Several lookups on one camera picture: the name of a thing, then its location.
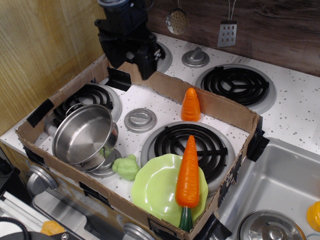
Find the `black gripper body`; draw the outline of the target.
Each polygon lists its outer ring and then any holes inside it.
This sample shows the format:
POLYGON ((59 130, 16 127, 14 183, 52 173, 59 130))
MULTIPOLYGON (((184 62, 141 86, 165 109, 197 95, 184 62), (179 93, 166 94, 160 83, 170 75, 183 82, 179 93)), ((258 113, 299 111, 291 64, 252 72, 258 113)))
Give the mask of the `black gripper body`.
POLYGON ((97 19, 94 25, 98 28, 98 37, 120 38, 130 41, 131 48, 142 43, 156 41, 148 30, 148 11, 154 5, 151 0, 99 0, 105 18, 97 19))

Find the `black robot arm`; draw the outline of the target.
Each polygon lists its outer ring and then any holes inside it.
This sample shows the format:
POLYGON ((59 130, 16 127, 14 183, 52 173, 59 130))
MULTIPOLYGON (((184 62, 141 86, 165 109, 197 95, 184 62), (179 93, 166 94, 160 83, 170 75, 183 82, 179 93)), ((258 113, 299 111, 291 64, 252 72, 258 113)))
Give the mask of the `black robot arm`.
POLYGON ((111 65, 124 62, 137 65, 143 80, 157 71, 161 50, 157 38, 147 28, 149 5, 144 0, 99 0, 105 19, 97 19, 99 42, 111 65))

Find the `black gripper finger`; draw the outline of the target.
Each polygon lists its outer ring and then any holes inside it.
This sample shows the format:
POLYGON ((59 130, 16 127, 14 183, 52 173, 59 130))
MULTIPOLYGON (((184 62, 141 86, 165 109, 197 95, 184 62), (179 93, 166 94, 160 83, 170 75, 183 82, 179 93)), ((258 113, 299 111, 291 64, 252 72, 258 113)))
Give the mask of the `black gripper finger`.
POLYGON ((158 59, 162 56, 162 50, 157 42, 142 44, 136 52, 136 65, 143 80, 147 80, 157 71, 158 59))
POLYGON ((127 52, 131 49, 130 41, 121 38, 99 37, 102 50, 114 68, 119 68, 127 61, 127 52))

